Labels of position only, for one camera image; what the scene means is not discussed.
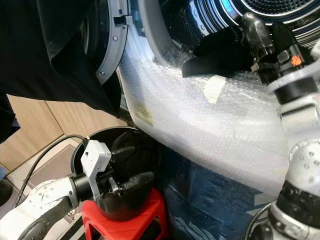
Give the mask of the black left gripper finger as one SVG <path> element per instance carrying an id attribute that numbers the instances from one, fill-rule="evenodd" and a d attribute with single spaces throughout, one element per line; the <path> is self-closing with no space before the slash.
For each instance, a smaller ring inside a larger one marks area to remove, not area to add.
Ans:
<path id="1" fill-rule="evenodd" d="M 154 178 L 155 174 L 151 171 L 135 174 L 135 176 L 131 176 L 127 181 L 121 183 L 121 194 L 148 194 L 153 185 Z"/>
<path id="2" fill-rule="evenodd" d="M 112 164 L 120 164 L 128 162 L 132 157 L 135 157 L 137 148 L 135 146 L 126 146 L 112 151 Z"/>

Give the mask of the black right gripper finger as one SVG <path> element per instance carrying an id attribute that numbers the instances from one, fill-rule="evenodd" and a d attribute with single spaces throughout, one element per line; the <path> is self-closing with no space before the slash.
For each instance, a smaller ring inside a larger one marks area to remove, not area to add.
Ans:
<path id="1" fill-rule="evenodd" d="M 299 46 L 292 30 L 283 22 L 272 23 L 272 42 L 275 51 L 285 51 L 291 46 Z"/>
<path id="2" fill-rule="evenodd" d="M 241 18 L 241 26 L 254 64 L 274 66 L 275 45 L 265 21 L 254 13 L 245 13 Z"/>

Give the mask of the black jacket with logo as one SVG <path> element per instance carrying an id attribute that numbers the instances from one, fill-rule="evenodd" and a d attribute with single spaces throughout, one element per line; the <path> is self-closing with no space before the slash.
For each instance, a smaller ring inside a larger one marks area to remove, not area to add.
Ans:
<path id="1" fill-rule="evenodd" d="M 250 71 L 254 59 L 245 32 L 239 26 L 228 26 L 206 35 L 193 54 L 182 66 L 183 78 L 210 74 L 231 77 Z"/>

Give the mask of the bubble-wrapped white washing machine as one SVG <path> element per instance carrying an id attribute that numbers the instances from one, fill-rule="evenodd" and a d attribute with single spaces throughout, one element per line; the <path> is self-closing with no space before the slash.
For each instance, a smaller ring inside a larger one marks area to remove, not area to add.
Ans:
<path id="1" fill-rule="evenodd" d="M 130 12 L 134 25 L 118 75 L 134 123 L 202 167 L 277 195 L 290 148 L 268 86 L 256 74 L 236 73 L 217 103 L 208 103 L 203 89 L 213 75 L 182 76 L 190 53 L 170 36 L 160 0 L 130 0 Z M 134 115 L 134 102 L 146 105 L 153 125 Z"/>

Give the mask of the black plastic bucket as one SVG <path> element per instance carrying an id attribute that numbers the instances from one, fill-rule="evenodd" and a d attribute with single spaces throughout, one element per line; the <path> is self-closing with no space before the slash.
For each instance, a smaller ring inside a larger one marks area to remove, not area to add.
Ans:
<path id="1" fill-rule="evenodd" d="M 71 180 L 75 185 L 75 196 L 77 202 L 94 201 L 88 178 L 83 171 L 81 158 L 89 140 L 96 140 L 105 143 L 111 152 L 110 162 L 107 167 L 114 169 L 116 182 L 121 185 L 129 178 L 144 172 L 156 174 L 162 162 L 160 147 L 158 142 L 145 132 L 131 126 L 113 126 L 90 135 L 82 140 L 81 144 L 74 150 L 71 158 Z M 121 147 L 134 146 L 135 156 L 127 162 L 112 164 L 112 151 Z M 102 175 L 105 171 L 97 174 L 97 183 L 101 192 L 101 197 L 94 201 L 98 207 L 106 214 L 106 218 L 112 221 L 125 222 L 132 220 L 143 212 L 149 198 L 147 194 L 130 193 L 124 194 L 122 198 L 103 198 Z"/>

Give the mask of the red plastic stool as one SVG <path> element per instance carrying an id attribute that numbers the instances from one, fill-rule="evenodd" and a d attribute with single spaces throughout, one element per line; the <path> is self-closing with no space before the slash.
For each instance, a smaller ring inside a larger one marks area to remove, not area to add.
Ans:
<path id="1" fill-rule="evenodd" d="M 165 201 L 157 189 L 151 189 L 142 213 L 128 221 L 112 221 L 94 201 L 81 208 L 86 240 L 168 240 L 169 224 Z"/>

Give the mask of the yellow label sticker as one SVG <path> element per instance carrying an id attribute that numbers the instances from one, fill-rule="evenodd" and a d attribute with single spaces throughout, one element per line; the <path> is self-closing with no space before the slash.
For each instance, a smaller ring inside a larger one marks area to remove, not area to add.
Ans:
<path id="1" fill-rule="evenodd" d="M 140 102 L 134 102 L 132 106 L 132 110 L 134 112 L 134 115 L 145 122 L 146 124 L 153 126 L 153 115 L 149 111 L 146 105 L 144 103 Z"/>

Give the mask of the black hanging garment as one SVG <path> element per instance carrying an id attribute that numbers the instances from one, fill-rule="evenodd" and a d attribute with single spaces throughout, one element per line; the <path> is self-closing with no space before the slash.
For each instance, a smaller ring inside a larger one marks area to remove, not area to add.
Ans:
<path id="1" fill-rule="evenodd" d="M 99 82 L 82 45 L 80 27 L 96 1 L 0 0 L 0 90 L 118 115 L 121 85 Z"/>

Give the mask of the beige tape piece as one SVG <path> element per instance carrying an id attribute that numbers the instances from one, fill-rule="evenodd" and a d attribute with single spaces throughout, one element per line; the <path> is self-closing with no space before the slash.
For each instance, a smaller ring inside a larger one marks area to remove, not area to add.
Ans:
<path id="1" fill-rule="evenodd" d="M 217 103 L 220 94 L 224 86 L 227 83 L 227 78 L 220 75 L 213 75 L 210 77 L 203 89 L 203 95 L 205 96 L 208 103 L 214 105 Z"/>

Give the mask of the grey floor mat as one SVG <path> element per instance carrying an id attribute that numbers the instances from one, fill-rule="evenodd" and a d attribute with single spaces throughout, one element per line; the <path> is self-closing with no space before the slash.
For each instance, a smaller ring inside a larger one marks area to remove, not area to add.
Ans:
<path id="1" fill-rule="evenodd" d="M 72 172 L 70 163 L 71 157 L 77 146 L 77 139 L 71 138 L 60 142 L 57 146 L 48 151 L 45 157 L 38 163 L 32 176 L 30 176 L 29 182 L 27 183 L 25 190 L 23 190 L 22 200 L 26 198 L 32 188 L 38 186 L 40 183 L 69 175 Z M 14 204 L 14 201 L 16 201 L 18 190 L 21 189 L 26 176 L 37 158 L 38 156 L 34 155 L 7 176 L 7 180 L 13 185 L 14 189 L 11 198 L 7 202 L 10 205 Z"/>

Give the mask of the dark blue printed cloth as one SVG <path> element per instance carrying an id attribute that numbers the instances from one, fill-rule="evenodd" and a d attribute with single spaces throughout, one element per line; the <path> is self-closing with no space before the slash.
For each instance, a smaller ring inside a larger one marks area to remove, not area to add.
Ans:
<path id="1" fill-rule="evenodd" d="M 275 197 L 160 147 L 155 187 L 172 240 L 244 240 L 250 220 Z"/>

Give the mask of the light wood cabinet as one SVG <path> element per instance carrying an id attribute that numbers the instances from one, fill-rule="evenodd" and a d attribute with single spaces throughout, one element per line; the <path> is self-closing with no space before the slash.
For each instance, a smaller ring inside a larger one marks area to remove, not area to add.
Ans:
<path id="1" fill-rule="evenodd" d="M 88 137 L 126 122 L 82 102 L 55 102 L 9 97 L 20 129 L 0 144 L 0 163 L 13 171 L 63 135 Z"/>

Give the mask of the black round object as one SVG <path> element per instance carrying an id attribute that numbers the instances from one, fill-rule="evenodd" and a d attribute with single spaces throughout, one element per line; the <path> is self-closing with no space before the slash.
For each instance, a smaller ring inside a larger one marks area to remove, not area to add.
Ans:
<path id="1" fill-rule="evenodd" d="M 0 207 L 5 205 L 12 196 L 13 187 L 10 181 L 5 177 L 0 181 Z"/>

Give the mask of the grey washer door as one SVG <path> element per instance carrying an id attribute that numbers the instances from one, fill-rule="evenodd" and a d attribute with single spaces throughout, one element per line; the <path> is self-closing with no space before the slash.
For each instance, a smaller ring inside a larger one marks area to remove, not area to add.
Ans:
<path id="1" fill-rule="evenodd" d="M 83 50 L 100 84 L 115 72 L 133 24 L 128 0 L 93 0 L 80 25 Z"/>

